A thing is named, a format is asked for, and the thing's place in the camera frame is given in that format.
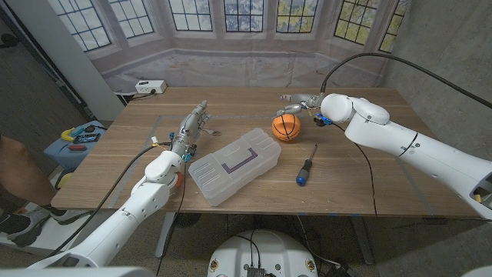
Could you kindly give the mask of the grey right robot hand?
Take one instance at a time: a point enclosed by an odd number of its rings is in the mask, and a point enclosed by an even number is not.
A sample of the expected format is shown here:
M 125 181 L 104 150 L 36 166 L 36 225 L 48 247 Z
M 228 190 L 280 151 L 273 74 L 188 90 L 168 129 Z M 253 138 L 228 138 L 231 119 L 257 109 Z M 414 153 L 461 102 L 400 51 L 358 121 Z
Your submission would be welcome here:
M 301 113 L 303 109 L 316 109 L 321 106 L 325 95 L 309 95 L 309 94 L 293 94 L 282 95 L 281 100 L 290 102 L 290 105 L 285 106 L 283 109 L 274 113 L 275 117 L 282 115 L 296 115 Z

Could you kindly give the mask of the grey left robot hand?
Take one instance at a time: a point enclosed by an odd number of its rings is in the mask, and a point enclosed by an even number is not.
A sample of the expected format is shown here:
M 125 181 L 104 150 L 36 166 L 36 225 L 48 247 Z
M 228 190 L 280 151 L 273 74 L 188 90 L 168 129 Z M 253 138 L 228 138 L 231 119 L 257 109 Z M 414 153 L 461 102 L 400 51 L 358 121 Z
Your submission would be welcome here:
M 172 143 L 172 151 L 183 156 L 199 138 L 201 130 L 210 118 L 207 111 L 208 101 L 204 100 L 197 105 L 194 110 L 185 117 L 175 134 L 175 140 Z

